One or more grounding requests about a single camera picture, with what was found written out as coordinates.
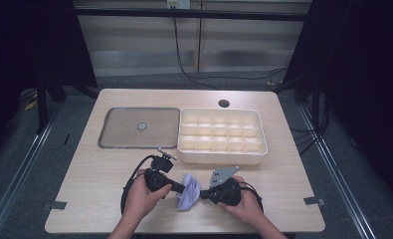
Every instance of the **hand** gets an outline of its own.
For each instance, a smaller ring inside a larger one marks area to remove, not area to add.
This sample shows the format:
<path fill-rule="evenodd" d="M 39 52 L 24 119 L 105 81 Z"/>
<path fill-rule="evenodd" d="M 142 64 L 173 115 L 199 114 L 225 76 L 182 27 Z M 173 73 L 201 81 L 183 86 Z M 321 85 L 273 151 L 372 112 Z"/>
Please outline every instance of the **hand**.
<path fill-rule="evenodd" d="M 146 186 L 144 171 L 144 169 L 137 171 L 136 175 L 138 176 L 128 191 L 123 212 L 123 215 L 133 216 L 140 220 L 152 211 L 156 203 L 165 197 L 172 187 L 171 184 L 168 184 L 157 191 L 150 191 Z"/>
<path fill-rule="evenodd" d="M 245 182 L 241 176 L 233 176 L 239 183 Z M 237 206 L 218 203 L 224 210 L 235 215 L 241 221 L 254 227 L 264 239 L 287 238 L 264 214 L 255 194 L 249 190 L 241 190 L 242 200 Z"/>
<path fill-rule="evenodd" d="M 241 176 L 233 176 L 239 183 L 245 182 Z M 262 212 L 261 207 L 258 204 L 255 194 L 249 190 L 242 190 L 242 200 L 237 206 L 230 206 L 225 203 L 218 203 L 224 210 L 230 212 L 241 221 L 252 224 L 252 220 L 256 220 L 258 217 L 262 217 L 264 212 Z"/>
<path fill-rule="evenodd" d="M 125 199 L 122 217 L 108 238 L 131 238 L 143 217 L 152 211 L 156 203 L 171 190 L 172 185 L 168 184 L 157 191 L 150 191 L 143 173 L 143 169 L 137 171 L 138 176 L 134 179 Z"/>

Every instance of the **cable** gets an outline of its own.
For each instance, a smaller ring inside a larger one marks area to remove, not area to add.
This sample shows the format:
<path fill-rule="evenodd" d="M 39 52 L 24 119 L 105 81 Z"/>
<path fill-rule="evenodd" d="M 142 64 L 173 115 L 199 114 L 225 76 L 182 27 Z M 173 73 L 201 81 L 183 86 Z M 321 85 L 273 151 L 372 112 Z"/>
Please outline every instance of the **cable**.
<path fill-rule="evenodd" d="M 329 105 L 330 105 L 330 102 L 325 97 L 325 108 L 323 109 L 323 113 L 322 113 L 321 126 L 316 130 L 317 137 L 313 140 L 313 142 L 311 142 L 305 149 L 303 149 L 299 153 L 300 156 L 302 156 L 314 143 L 316 143 L 318 140 L 320 140 L 323 137 L 323 134 L 329 125 Z M 302 143 L 299 143 L 298 145 L 302 145 L 306 142 L 308 142 L 308 140 L 304 141 Z"/>
<path fill-rule="evenodd" d="M 180 68 L 180 71 L 184 74 L 184 76 L 187 77 L 187 79 L 189 81 L 191 81 L 194 84 L 197 85 L 201 85 L 201 86 L 205 86 L 208 88 L 212 88 L 214 90 L 220 90 L 216 87 L 207 85 L 207 84 L 203 84 L 200 82 L 196 82 L 195 80 L 206 80 L 206 79 L 235 79 L 235 80 L 248 80 L 248 81 L 257 81 L 257 80 L 263 80 L 263 79 L 270 79 L 270 84 L 269 84 L 269 88 L 272 85 L 272 76 L 278 74 L 281 71 L 286 70 L 287 68 L 276 68 L 276 69 L 272 69 L 270 71 L 270 73 L 267 76 L 262 76 L 262 77 L 255 77 L 255 78 L 247 78 L 247 77 L 229 77 L 229 76 L 217 76 L 217 77 L 193 77 L 188 75 L 183 68 L 183 64 L 181 62 L 181 56 L 180 56 L 180 48 L 178 45 L 178 31 L 177 31 L 177 21 L 175 18 L 173 18 L 173 23 L 174 23 L 174 36 L 175 36 L 175 47 L 176 47 L 176 55 L 177 55 L 177 62 L 178 62 L 178 66 Z"/>

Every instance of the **black cable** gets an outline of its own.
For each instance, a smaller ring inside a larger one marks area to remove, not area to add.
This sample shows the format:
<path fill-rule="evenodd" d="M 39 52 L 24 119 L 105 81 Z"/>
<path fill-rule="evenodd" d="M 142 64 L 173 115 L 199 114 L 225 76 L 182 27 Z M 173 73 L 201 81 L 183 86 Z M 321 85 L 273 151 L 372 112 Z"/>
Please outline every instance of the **black cable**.
<path fill-rule="evenodd" d="M 294 140 L 296 141 L 296 140 L 304 138 L 308 135 L 311 135 L 311 132 L 306 132 L 306 133 L 302 134 L 301 136 L 294 137 Z"/>
<path fill-rule="evenodd" d="M 316 131 L 317 137 L 305 149 L 303 149 L 299 153 L 299 155 L 303 155 L 314 143 L 316 143 L 317 141 L 319 141 L 323 137 L 323 134 L 325 133 L 326 128 L 329 126 L 329 105 L 330 105 L 329 100 L 327 98 L 325 98 L 325 108 L 323 109 L 323 113 L 322 113 L 322 117 L 321 117 L 321 126 Z"/>
<path fill-rule="evenodd" d="M 201 86 L 205 86 L 205 87 L 209 87 L 212 88 L 214 90 L 220 90 L 216 87 L 207 85 L 207 84 L 203 84 L 200 82 L 196 82 L 195 80 L 206 80 L 206 79 L 235 79 L 235 80 L 248 80 L 248 81 L 257 81 L 257 80 L 263 80 L 263 79 L 270 79 L 270 86 L 272 84 L 272 76 L 278 74 L 281 71 L 286 70 L 287 68 L 276 68 L 276 69 L 272 69 L 270 71 L 270 73 L 267 76 L 262 76 L 262 77 L 255 77 L 255 78 L 247 78 L 247 77 L 229 77 L 229 76 L 217 76 L 217 77 L 193 77 L 188 75 L 183 68 L 183 64 L 181 62 L 181 56 L 180 56 L 180 48 L 178 45 L 178 33 L 177 33 L 177 21 L 175 18 L 173 18 L 173 22 L 174 22 L 174 36 L 175 36 L 175 47 L 176 47 L 176 55 L 177 55 L 177 62 L 178 62 L 178 66 L 180 68 L 180 71 L 184 74 L 184 76 L 187 77 L 187 79 L 189 81 L 191 81 L 194 84 L 197 85 L 201 85 Z"/>
<path fill-rule="evenodd" d="M 239 182 L 239 183 L 243 183 L 250 186 L 250 187 L 241 187 L 240 189 L 251 191 L 255 195 L 256 200 L 258 201 L 258 204 L 261 207 L 262 212 L 264 212 L 264 204 L 262 203 L 262 197 L 259 195 L 258 191 L 256 191 L 255 187 L 248 182 Z"/>

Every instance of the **black curtain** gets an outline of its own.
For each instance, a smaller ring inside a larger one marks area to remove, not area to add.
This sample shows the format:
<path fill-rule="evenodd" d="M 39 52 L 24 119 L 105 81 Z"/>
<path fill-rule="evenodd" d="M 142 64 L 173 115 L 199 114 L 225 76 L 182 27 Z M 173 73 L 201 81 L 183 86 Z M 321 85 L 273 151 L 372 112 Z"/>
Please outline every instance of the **black curtain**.
<path fill-rule="evenodd" d="M 97 87 L 78 17 L 40 10 L 73 7 L 70 0 L 0 0 L 0 138 L 20 93 L 38 80 L 55 100 L 63 99 L 61 85 Z"/>

